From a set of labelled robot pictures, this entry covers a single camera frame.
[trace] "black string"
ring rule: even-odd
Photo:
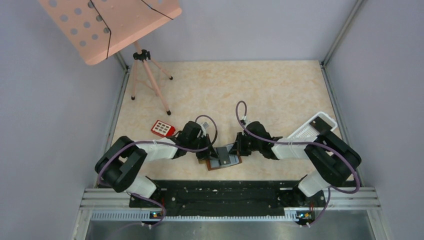
[[[153,11],[155,11],[155,12],[157,12],[157,13],[160,13],[160,14],[162,14],[163,16],[165,16],[165,17],[167,17],[167,18],[169,18],[169,19],[171,19],[171,20],[174,20],[173,18],[170,18],[169,16],[167,16],[167,15],[165,15],[165,14],[163,14],[162,12],[160,12],[160,11],[158,11],[158,10],[156,10],[156,9],[154,9],[153,7],[151,7],[149,4],[147,4],[145,1],[143,1],[143,0],[141,0],[144,4],[146,4],[146,6],[147,7],[149,7],[151,10],[153,10]]]
[[[97,14],[100,16],[101,20],[103,21],[104,25],[106,25],[106,28],[109,30],[109,43],[107,44],[107,53],[106,53],[106,59],[109,57],[109,48],[111,47],[111,37],[112,37],[112,30],[109,28],[108,24],[106,23],[105,19],[100,14],[99,10],[97,10],[96,6],[94,5],[92,0],[89,0],[91,5],[94,7]]]

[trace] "black mounting plate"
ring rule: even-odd
[[[283,216],[286,207],[300,206],[290,199],[298,181],[153,180],[158,190],[151,199],[166,208],[167,216],[256,217]],[[323,207],[323,191],[309,198]],[[132,197],[130,208],[157,208]]]

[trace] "red calculator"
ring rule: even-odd
[[[151,128],[151,132],[163,138],[169,137],[175,133],[175,127],[163,121],[157,120]]]

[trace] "beige floor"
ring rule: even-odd
[[[170,81],[157,68],[153,73],[169,103],[168,116],[159,97],[141,83],[131,100],[128,82],[114,139],[126,135],[132,140],[159,139],[150,132],[156,120],[182,129],[187,121],[201,114],[211,116],[218,126],[214,146],[234,142],[241,131],[235,107],[247,103],[247,117],[260,121],[272,136],[288,136],[316,112],[334,117],[334,111],[318,61],[230,61],[165,62],[173,75]],[[139,79],[147,77],[139,64]],[[209,128],[211,138],[213,129]],[[243,163],[208,171],[194,153],[178,159],[145,162],[140,172],[152,179],[175,180],[298,180],[312,172],[309,160],[269,160],[255,152]]]

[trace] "white wall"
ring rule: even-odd
[[[160,61],[322,60],[355,0],[180,0],[139,42]],[[133,46],[122,51],[133,62]]]
[[[424,1],[367,1],[328,72],[395,239],[424,239]]]
[[[69,239],[122,71],[85,65],[37,1],[2,1],[0,29],[0,239]]]

